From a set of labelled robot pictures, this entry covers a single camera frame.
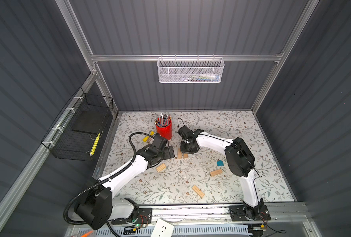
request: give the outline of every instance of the black wire basket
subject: black wire basket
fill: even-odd
[[[61,124],[47,132],[55,129],[52,139],[41,143],[59,159],[98,159],[113,121],[112,98],[84,93],[67,110]]]

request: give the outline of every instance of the white mesh basket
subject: white mesh basket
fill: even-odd
[[[223,58],[158,58],[160,83],[219,83],[224,69]]]

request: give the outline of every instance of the metal mesh basket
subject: metal mesh basket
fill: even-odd
[[[112,109],[111,97],[83,94],[73,108],[68,109],[64,121],[55,128],[52,139],[42,141],[42,144],[60,159],[92,161],[93,157],[99,158],[113,120]],[[84,111],[98,114],[102,118],[98,135],[73,130],[73,126]]]
[[[158,58],[158,80],[160,83],[219,83],[224,69],[223,58],[211,60],[198,58]]]

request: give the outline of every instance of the yellow marker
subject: yellow marker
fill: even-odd
[[[98,144],[99,138],[100,138],[100,133],[98,133],[97,137],[95,138],[93,148],[90,151],[90,156],[94,155],[95,149],[97,149],[97,144]]]
[[[149,136],[146,136],[146,137],[144,137],[144,139],[143,139],[142,141],[143,141],[143,142],[147,142],[148,138],[149,138]]]

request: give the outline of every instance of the electrical outlet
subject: electrical outlet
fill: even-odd
[[[169,224],[166,221],[158,219],[150,237],[171,237],[173,230],[173,225]]]

